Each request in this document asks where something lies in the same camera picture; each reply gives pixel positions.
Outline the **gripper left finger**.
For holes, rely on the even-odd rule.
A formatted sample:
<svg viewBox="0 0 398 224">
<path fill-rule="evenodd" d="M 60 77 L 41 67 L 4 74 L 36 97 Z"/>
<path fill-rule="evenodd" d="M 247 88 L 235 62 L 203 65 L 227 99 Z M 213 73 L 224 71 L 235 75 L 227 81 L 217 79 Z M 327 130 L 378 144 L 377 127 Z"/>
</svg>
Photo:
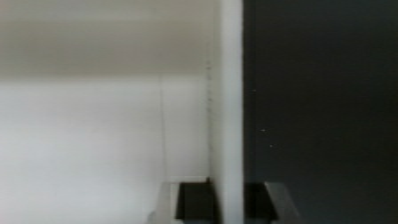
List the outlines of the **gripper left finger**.
<svg viewBox="0 0 398 224">
<path fill-rule="evenodd" d="M 210 182 L 162 185 L 147 224 L 219 224 L 219 201 Z"/>
</svg>

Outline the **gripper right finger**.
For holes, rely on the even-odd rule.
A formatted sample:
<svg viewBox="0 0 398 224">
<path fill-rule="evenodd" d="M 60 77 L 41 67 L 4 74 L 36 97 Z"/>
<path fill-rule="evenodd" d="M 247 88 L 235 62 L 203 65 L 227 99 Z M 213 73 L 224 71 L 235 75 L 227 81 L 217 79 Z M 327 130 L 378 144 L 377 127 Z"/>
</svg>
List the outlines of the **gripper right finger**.
<svg viewBox="0 0 398 224">
<path fill-rule="evenodd" d="M 245 224 L 304 224 L 282 183 L 249 183 L 243 187 Z"/>
</svg>

